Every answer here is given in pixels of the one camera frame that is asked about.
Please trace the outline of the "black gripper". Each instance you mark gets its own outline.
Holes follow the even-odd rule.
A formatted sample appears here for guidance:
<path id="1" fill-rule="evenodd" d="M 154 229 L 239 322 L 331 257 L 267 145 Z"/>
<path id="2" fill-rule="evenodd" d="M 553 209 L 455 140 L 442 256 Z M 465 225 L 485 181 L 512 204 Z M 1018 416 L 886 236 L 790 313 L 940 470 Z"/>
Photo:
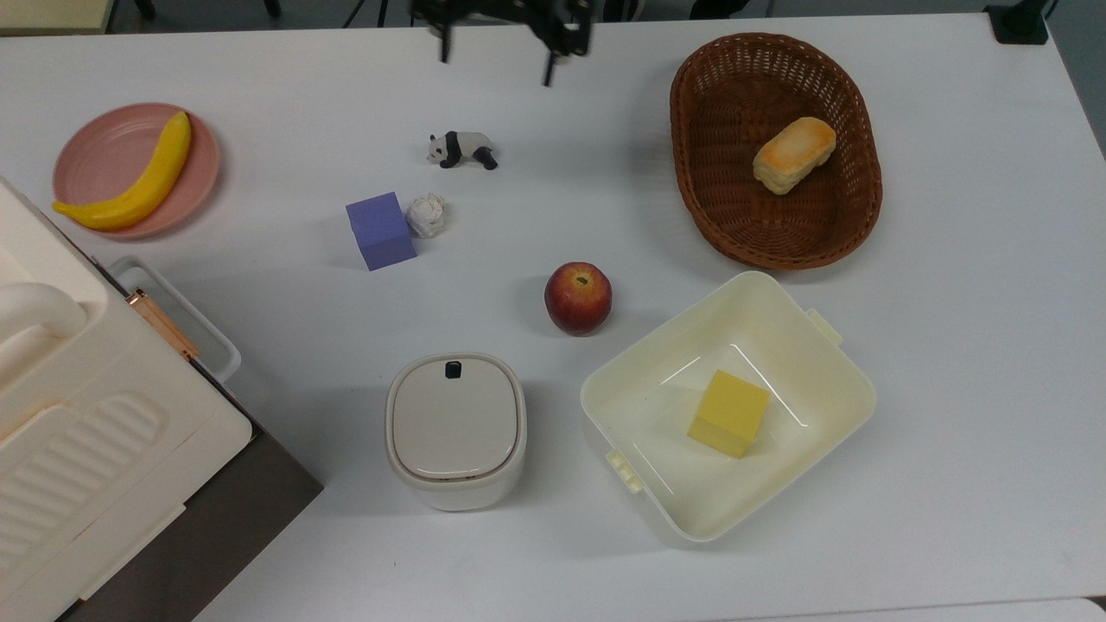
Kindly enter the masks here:
<path id="1" fill-rule="evenodd" d="M 542 86 L 551 87 L 559 56 L 588 54 L 592 7 L 588 1 L 411 1 L 410 13 L 440 35 L 440 60 L 448 63 L 453 25 L 470 15 L 524 24 L 547 46 Z"/>

